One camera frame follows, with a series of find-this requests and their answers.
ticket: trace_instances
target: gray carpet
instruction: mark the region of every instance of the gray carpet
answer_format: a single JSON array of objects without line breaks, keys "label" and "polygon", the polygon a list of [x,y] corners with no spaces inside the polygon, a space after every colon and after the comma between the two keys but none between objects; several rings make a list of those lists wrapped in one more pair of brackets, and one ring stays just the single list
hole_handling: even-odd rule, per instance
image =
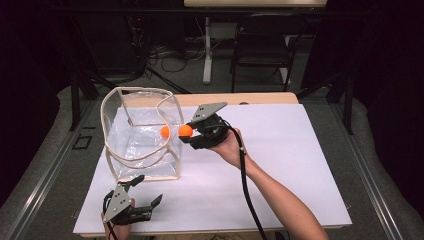
[{"label": "gray carpet", "polygon": [[[303,47],[301,46],[298,51],[292,72],[292,83],[289,87],[289,91],[292,92],[299,91],[308,57],[310,41],[304,41],[303,44]],[[203,85],[201,80],[203,76],[202,60],[188,61],[185,68],[177,73],[164,71],[160,67],[161,61],[152,67],[192,93],[229,92],[231,79],[229,73],[230,53],[231,50],[225,42],[222,42],[214,50],[212,83],[210,85]],[[178,69],[183,66],[182,64],[181,60],[173,58],[166,59],[163,62],[166,70]],[[269,72],[262,72],[260,75],[269,76],[270,81],[275,81],[278,78],[278,76],[269,74]],[[243,73],[241,72],[238,77],[242,79]],[[149,74],[123,85],[165,88],[177,93],[161,80]],[[97,88],[102,94],[108,91],[100,85]],[[263,89],[242,85],[236,87],[237,92],[260,90],[281,91],[281,89],[269,86]],[[340,117],[334,112],[334,108],[338,108],[338,106],[329,106],[322,98],[326,91],[326,89],[317,91],[307,99],[302,100],[301,103],[307,109],[342,197],[351,206],[348,211],[353,221],[352,226],[328,230],[328,234],[331,239],[389,239],[376,213],[374,203],[364,187],[364,181],[358,173],[357,163],[355,162],[356,156],[343,134],[344,129],[340,127]],[[18,187],[0,209],[0,238],[2,239],[10,236],[8,235],[10,232],[16,232],[17,227],[21,227],[16,226],[17,223],[21,223],[16,222],[16,220],[22,217],[20,214],[22,209],[29,205],[27,200],[31,200],[31,193],[37,188],[37,183],[43,177],[43,174],[52,166],[52,161],[60,152],[62,143],[67,140],[67,130],[71,121],[69,89],[65,89],[59,94],[59,97],[61,109],[55,125]],[[48,194],[44,199],[41,199],[43,201],[39,208],[34,208],[33,212],[36,214],[30,215],[32,217],[29,217],[25,224],[27,227],[18,231],[20,233],[18,234],[19,238],[81,239],[81,237],[72,233],[76,222],[76,218],[73,216],[83,204],[100,151],[103,148],[103,136],[99,121],[100,100],[92,104],[93,109],[87,113],[87,119],[75,133],[76,137],[91,136],[89,147],[73,150],[72,146],[76,141],[76,139],[73,139],[70,148],[62,151],[64,152],[63,165],[57,166],[58,174],[52,179],[51,187],[47,188]],[[373,151],[372,136],[366,120],[366,109],[357,101],[354,102],[353,130],[355,133],[354,139],[366,159],[384,199],[387,201],[403,239],[424,239],[422,219],[405,202],[390,176],[379,164],[378,157]],[[83,146],[86,140],[86,138],[80,139],[75,146],[77,148]]]}]

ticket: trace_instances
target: clear plastic bag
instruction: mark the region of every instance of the clear plastic bag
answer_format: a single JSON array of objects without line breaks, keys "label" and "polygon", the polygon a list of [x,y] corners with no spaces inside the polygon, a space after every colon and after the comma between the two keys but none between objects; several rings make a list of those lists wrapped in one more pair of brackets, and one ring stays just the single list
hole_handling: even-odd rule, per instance
[{"label": "clear plastic bag", "polygon": [[[179,178],[184,123],[178,100],[167,90],[117,87],[103,100],[101,121],[106,159],[116,181]],[[161,136],[168,127],[169,137]]]}]

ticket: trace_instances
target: chair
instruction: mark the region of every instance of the chair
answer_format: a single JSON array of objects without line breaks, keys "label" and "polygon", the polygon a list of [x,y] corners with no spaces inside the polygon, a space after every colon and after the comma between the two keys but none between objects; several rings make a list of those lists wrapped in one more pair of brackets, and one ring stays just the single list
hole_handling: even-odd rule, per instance
[{"label": "chair", "polygon": [[[296,14],[251,14],[238,23],[235,33],[234,52],[231,59],[232,86],[236,83],[236,66],[287,68],[287,76],[281,77],[284,91],[287,90],[296,43],[306,28],[305,19]],[[286,43],[285,38],[294,37]]]}]

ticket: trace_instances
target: white tabletop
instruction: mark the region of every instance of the white tabletop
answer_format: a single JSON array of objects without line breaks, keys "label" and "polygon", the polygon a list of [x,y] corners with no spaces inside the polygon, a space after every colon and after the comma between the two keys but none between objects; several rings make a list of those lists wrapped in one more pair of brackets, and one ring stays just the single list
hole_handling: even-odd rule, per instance
[{"label": "white tabletop", "polygon": [[325,7],[327,0],[184,0],[186,7]]},{"label": "white tabletop", "polygon": [[[185,121],[192,118],[196,109],[182,107]],[[242,130],[252,158],[291,189],[321,225],[331,228],[352,224],[303,105],[229,105],[218,115]],[[282,229],[250,180],[248,185],[263,228]],[[115,186],[102,154],[74,233],[87,237],[104,235],[102,202]],[[142,182],[129,190],[136,207],[149,205],[160,194],[163,199],[151,221],[133,224],[134,234],[256,229],[244,199],[240,171],[209,150],[193,150],[185,144],[179,180]]]}]

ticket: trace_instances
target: dark background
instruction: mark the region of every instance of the dark background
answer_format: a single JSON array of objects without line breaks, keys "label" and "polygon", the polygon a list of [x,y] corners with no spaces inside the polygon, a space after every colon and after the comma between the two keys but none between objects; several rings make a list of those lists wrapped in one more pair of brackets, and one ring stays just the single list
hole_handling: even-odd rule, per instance
[{"label": "dark background", "polygon": [[[60,104],[57,93],[70,84],[75,69],[64,53],[77,59],[79,66],[99,70],[99,63],[91,54],[93,49],[81,39],[76,26],[68,18],[46,14],[42,3],[35,0],[0,3],[0,78],[4,91],[1,100],[5,106],[0,125],[3,142],[0,168],[4,171],[1,204],[51,128]],[[182,7],[182,1],[164,1],[160,6],[152,6],[163,7],[167,3]],[[379,31],[374,32],[371,47],[362,55],[361,64],[354,71],[354,96],[368,109],[380,161],[403,196],[423,217],[424,204],[420,196],[424,193],[421,155],[424,147],[421,127],[424,122],[424,29],[421,26],[424,6],[412,0],[329,0],[327,11],[368,10],[371,7],[381,10],[384,21]],[[167,34],[180,36],[168,44],[184,48],[181,42],[183,28],[177,28],[184,25],[184,19],[174,18],[174,25],[169,28],[170,20],[152,18],[152,34],[163,41],[170,39]],[[305,70],[303,87],[324,81],[352,61],[358,51],[358,41],[368,34],[368,26],[367,21],[323,20]],[[154,29],[169,31],[155,32]],[[108,36],[126,30],[116,27],[109,31],[112,33],[106,34]],[[120,38],[118,41],[128,44],[130,40]],[[100,46],[96,51],[106,54]],[[126,60],[110,61],[107,71],[131,73],[137,70],[140,66],[137,53],[127,48],[122,54],[128,55]]]}]

